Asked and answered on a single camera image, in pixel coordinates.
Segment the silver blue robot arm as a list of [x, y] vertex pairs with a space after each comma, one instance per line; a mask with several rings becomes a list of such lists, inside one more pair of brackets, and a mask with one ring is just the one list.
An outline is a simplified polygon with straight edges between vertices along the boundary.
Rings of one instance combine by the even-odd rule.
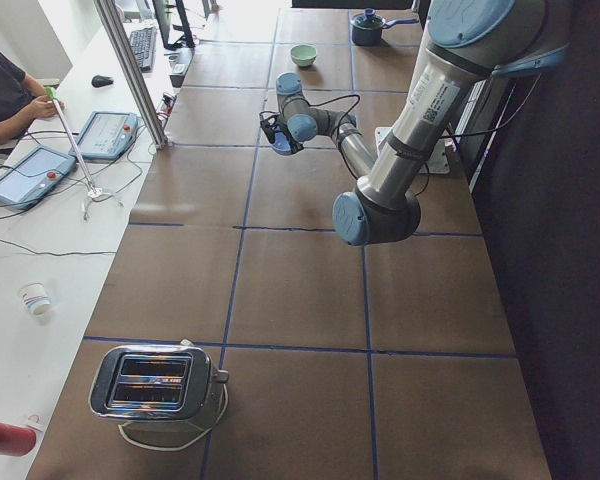
[[431, 2], [417, 56], [422, 70], [379, 151], [351, 115], [311, 105], [292, 72], [278, 76], [278, 109], [261, 113], [261, 130], [281, 155], [297, 153], [316, 136], [329, 137], [356, 178], [354, 189], [334, 202], [337, 234], [353, 246], [401, 241], [421, 218], [409, 187], [467, 93], [489, 77], [527, 76], [558, 65], [572, 7], [570, 1]]

